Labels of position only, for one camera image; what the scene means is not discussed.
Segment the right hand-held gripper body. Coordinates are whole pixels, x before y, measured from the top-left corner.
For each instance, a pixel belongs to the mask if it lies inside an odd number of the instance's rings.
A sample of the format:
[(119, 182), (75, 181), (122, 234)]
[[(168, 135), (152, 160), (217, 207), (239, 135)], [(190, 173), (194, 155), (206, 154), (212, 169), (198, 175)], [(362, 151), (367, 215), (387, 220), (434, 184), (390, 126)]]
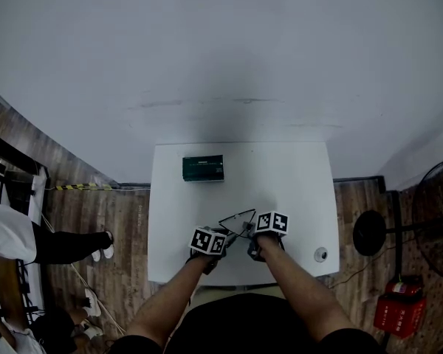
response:
[(277, 240), (281, 249), (284, 249), (282, 238), (288, 234), (288, 216), (276, 211), (264, 212), (257, 215), (255, 219), (255, 234), (250, 239), (247, 250), (248, 255), (254, 261), (264, 261), (261, 256), (261, 247), (258, 244), (258, 236), (265, 235)]

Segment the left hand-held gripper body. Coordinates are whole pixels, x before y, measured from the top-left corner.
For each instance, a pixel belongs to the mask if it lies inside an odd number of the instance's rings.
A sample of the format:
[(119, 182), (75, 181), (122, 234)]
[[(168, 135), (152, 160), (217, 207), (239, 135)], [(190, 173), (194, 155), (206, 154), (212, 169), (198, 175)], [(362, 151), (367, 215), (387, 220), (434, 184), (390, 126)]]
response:
[(203, 273), (208, 275), (227, 254), (228, 231), (223, 228), (213, 229), (208, 226), (196, 227), (189, 242), (189, 260), (201, 255), (211, 257)]

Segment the black eyeglasses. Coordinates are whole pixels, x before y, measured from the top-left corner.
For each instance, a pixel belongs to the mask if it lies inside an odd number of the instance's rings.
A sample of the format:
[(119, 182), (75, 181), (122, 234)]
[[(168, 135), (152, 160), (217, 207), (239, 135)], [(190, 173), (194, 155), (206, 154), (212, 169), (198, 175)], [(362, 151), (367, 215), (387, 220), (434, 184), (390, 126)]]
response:
[(226, 232), (227, 234), (229, 232), (235, 232), (237, 234), (240, 234), (242, 237), (242, 231), (243, 231), (243, 222), (254, 222), (254, 218), (256, 215), (255, 209), (248, 209), (243, 212), (235, 213), (234, 215), (231, 215), (227, 218), (224, 218), (219, 221), (219, 226), (221, 229)]

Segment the person's left forearm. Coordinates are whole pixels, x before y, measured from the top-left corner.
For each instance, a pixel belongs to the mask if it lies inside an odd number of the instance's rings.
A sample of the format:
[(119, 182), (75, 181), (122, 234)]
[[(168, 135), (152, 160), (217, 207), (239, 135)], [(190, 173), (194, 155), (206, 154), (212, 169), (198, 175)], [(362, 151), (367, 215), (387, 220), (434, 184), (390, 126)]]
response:
[(126, 328), (127, 336), (142, 336), (165, 348), (178, 325), (199, 280), (214, 257), (189, 260), (176, 275), (151, 296)]

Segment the person's right forearm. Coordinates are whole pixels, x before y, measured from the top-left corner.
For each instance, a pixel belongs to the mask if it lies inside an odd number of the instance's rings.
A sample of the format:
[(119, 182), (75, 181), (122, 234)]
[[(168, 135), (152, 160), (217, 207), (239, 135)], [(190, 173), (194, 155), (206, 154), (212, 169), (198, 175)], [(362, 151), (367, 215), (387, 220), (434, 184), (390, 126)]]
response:
[(301, 268), (275, 238), (261, 235), (257, 242), (285, 299), (315, 341), (321, 341), (334, 331), (354, 327), (334, 294)]

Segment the person's khaki trousers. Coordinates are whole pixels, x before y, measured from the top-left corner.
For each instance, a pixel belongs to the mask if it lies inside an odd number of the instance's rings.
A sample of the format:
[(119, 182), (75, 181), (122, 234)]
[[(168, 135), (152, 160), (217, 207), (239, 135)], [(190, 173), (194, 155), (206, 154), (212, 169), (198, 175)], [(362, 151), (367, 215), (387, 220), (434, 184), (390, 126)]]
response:
[(223, 297), (247, 293), (275, 296), (282, 299), (284, 298), (284, 294), (282, 293), (280, 287), (276, 284), (241, 286), (199, 286), (195, 291), (195, 296), (221, 299)]

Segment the dark green box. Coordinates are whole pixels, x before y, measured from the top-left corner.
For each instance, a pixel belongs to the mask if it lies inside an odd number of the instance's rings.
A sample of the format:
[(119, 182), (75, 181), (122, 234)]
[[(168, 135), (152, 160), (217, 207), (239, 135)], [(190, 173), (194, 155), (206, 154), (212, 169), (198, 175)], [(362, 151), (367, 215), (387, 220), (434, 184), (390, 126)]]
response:
[(182, 178), (186, 182), (223, 181), (223, 155), (184, 157), (182, 159)]

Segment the person's black shirt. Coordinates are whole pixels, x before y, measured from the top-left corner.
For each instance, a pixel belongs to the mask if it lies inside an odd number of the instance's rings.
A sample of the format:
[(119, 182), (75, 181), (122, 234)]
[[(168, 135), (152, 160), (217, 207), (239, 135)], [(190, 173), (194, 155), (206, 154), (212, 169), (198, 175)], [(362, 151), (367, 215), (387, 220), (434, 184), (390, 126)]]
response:
[(116, 340), (108, 354), (386, 354), (358, 329), (315, 341), (289, 303), (239, 294), (189, 311), (165, 348), (142, 336)]

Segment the white table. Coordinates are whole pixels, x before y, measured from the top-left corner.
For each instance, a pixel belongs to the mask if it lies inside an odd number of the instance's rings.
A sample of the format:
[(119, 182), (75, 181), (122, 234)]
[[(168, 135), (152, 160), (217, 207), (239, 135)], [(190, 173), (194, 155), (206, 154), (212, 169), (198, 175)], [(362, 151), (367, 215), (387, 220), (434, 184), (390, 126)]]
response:
[[(384, 176), (367, 176), (367, 177), (353, 177), (353, 178), (334, 178), (333, 183), (351, 183), (351, 182), (367, 182), (375, 181), (379, 189), (379, 193), (384, 193), (386, 191), (385, 178)], [(116, 183), (116, 185), (123, 190), (150, 190), (150, 183)]]

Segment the black standing fan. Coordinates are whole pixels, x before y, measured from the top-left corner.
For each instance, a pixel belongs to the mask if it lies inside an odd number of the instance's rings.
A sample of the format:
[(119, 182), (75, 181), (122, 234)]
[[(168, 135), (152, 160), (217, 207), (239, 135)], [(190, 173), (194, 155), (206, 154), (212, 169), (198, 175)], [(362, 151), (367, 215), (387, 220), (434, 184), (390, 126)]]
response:
[(393, 193), (394, 227), (387, 228), (385, 219), (374, 210), (364, 212), (353, 229), (354, 247), (362, 256), (380, 252), (388, 235), (395, 235), (396, 265), (394, 279), (402, 275), (403, 234), (411, 232), (412, 241), (429, 265), (443, 278), (443, 162), (432, 167), (413, 189), (411, 224), (402, 223), (399, 193)]

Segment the yellow black striped tape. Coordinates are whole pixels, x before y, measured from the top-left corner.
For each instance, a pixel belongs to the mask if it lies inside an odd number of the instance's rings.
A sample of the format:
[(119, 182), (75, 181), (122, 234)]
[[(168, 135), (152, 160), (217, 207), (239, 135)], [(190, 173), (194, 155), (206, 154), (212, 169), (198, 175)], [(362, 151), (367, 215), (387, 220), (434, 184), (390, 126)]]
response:
[(55, 187), (53, 187), (53, 189), (59, 190), (59, 191), (64, 191), (64, 190), (110, 191), (110, 190), (113, 190), (113, 188), (109, 184), (98, 185), (96, 183), (56, 185)]

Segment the red fire extinguisher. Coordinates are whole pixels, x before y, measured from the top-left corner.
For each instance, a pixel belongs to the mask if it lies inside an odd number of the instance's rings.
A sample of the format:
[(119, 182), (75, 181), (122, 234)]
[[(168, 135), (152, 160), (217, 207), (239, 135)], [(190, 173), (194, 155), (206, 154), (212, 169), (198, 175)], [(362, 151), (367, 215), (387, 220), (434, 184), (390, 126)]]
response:
[(423, 287), (422, 276), (403, 276), (389, 281), (385, 286), (385, 292), (403, 297), (415, 297), (423, 292)]

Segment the red fire extinguisher box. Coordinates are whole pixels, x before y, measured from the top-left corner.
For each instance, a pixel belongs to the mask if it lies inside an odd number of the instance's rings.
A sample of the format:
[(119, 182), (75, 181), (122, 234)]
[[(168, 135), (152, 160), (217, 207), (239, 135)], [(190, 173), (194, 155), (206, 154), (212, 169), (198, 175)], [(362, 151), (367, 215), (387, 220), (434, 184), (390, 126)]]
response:
[(382, 295), (377, 300), (374, 326), (405, 339), (415, 333), (425, 312), (426, 298)]

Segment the brown wooden board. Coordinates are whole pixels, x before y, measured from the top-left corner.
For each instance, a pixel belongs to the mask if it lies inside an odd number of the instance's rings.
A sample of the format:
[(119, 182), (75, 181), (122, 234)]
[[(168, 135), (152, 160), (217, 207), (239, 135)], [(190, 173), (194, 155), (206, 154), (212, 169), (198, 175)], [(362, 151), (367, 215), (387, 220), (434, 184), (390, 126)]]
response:
[(20, 292), (15, 260), (0, 257), (0, 308), (5, 320), (13, 327), (24, 330), (27, 317)]

